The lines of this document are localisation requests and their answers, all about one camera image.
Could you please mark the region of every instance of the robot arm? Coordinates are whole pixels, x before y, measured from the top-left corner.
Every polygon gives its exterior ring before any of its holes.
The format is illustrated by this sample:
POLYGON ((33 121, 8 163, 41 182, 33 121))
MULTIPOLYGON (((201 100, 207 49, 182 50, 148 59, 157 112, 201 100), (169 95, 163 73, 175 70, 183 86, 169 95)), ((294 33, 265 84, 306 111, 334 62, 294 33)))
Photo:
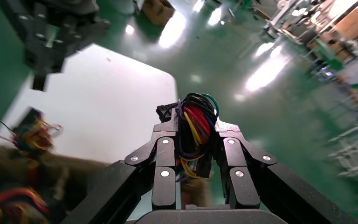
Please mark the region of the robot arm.
POLYGON ((174 106, 158 107, 162 123, 154 126, 151 140, 107 167, 105 178, 63 224, 124 223, 150 189, 153 211, 138 224, 357 223, 273 155, 246 141, 237 125, 220 120, 215 125, 216 141, 201 166, 208 172, 211 158, 216 160, 226 205, 175 210, 179 118, 174 106), (261 201, 271 212, 259 209, 261 201))
POLYGON ((34 70, 33 89, 44 90, 46 76, 61 72, 66 57, 98 40, 110 23, 99 19, 95 0, 0 0, 34 70), (47 47, 47 25, 59 28, 47 47))

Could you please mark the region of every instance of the silver bolt head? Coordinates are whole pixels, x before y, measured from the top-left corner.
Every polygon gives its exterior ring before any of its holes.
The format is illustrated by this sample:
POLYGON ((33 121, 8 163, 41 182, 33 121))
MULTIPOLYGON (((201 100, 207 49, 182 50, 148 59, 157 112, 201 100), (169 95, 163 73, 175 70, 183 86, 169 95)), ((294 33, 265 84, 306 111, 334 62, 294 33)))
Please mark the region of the silver bolt head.
POLYGON ((162 177, 167 177, 168 175, 169 175, 169 172, 166 171, 166 170, 164 170, 164 171, 161 172, 161 176, 162 176, 162 177))
POLYGON ((237 170, 237 171, 235 172, 235 175, 237 175, 237 176, 239 176, 239 177, 244 176, 243 172, 242 172, 242 171, 239 171, 239 170, 237 170))

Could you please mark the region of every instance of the green epoxy floor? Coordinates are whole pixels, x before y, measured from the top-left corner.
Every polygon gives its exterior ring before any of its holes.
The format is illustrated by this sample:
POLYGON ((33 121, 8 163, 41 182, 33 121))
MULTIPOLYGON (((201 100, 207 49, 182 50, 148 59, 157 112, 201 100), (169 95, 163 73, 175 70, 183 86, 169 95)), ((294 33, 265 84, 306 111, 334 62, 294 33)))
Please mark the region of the green epoxy floor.
MULTIPOLYGON (((213 19, 218 5, 207 0, 197 12, 196 1, 170 0, 177 11, 163 29, 144 14, 133 16, 129 0, 100 0, 100 16, 112 27, 99 44, 170 73, 179 97, 189 92, 214 96, 221 120, 238 124, 248 141, 358 218, 358 182, 337 178, 338 164, 325 159, 335 147, 326 141, 355 124, 350 116, 337 117, 342 109, 329 111, 343 96, 334 86, 310 78, 302 48, 264 36, 262 19, 240 10, 228 20, 232 2, 225 1, 222 25, 213 19)), ((22 44, 0 11, 0 118, 28 73, 22 44)), ((218 176, 212 179, 215 203, 223 201, 218 176)))

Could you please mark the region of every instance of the black wire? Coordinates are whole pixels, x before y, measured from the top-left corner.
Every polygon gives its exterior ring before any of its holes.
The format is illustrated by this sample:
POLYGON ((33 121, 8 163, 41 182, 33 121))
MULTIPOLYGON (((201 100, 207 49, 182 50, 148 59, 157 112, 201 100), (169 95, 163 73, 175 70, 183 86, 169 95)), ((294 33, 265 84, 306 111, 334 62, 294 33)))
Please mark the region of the black wire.
POLYGON ((170 111, 172 108, 176 107, 177 105, 178 105, 178 103, 175 103, 175 104, 171 105, 170 107, 168 107, 168 109, 165 111, 165 113, 163 115, 163 118, 165 118, 165 116, 167 115, 168 111, 170 111))
POLYGON ((208 108, 196 103, 196 102, 193 102, 193 101, 185 101, 183 102, 182 104, 182 107, 184 108, 186 105, 193 105, 193 106, 196 106, 198 107, 199 109, 201 109, 203 112, 207 113, 208 115, 210 115, 211 117, 211 120, 212 122, 215 124, 216 121, 217 121, 217 117, 216 117, 216 114, 214 114, 214 111, 212 112, 211 110, 209 110, 208 108))
POLYGON ((9 131, 13 132, 13 130, 7 126, 5 123, 3 123, 3 121, 0 120, 0 123, 3 124, 3 126, 5 126, 9 131))
POLYGON ((199 94, 199 93, 189 93, 188 96, 196 96, 196 97, 200 98, 202 101, 204 101, 208 105, 208 108, 211 111, 214 111, 211 102, 206 97, 202 96, 201 94, 199 94))

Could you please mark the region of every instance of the red wire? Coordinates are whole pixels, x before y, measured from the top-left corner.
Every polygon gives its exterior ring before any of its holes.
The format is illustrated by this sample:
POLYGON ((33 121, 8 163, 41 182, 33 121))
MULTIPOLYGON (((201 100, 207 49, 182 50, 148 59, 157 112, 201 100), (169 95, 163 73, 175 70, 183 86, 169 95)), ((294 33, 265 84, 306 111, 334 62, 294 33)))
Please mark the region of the red wire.
POLYGON ((191 115, 190 115, 190 119, 192 120, 192 122, 194 124, 195 131, 197 132, 198 136, 200 137, 202 144, 205 144, 207 141, 205 140, 205 137, 199 131, 197 125, 195 124, 194 118, 191 115))
POLYGON ((191 114, 191 116, 193 117, 193 119, 195 119, 197 121, 197 123, 199 124, 199 126, 202 128, 202 130, 204 130, 205 134, 207 134, 208 137, 211 136, 211 133, 209 131, 208 128, 205 127, 204 123, 202 122, 202 118, 205 120, 205 117, 201 117, 197 116, 190 108, 185 107, 185 111, 189 112, 191 114))
POLYGON ((12 143, 13 143, 13 141, 12 141, 12 140, 10 140, 10 139, 8 139, 8 138, 5 138, 5 137, 3 137, 2 135, 0 135, 0 138, 1 138, 1 139, 3 139, 3 140, 6 140, 6 141, 10 141, 10 142, 12 142, 12 143))
POLYGON ((207 127, 207 130, 210 131, 209 123, 207 122, 207 119, 205 118, 204 112, 195 106, 189 106, 189 108, 195 113, 195 115, 201 119, 201 122, 204 124, 205 127, 207 127))

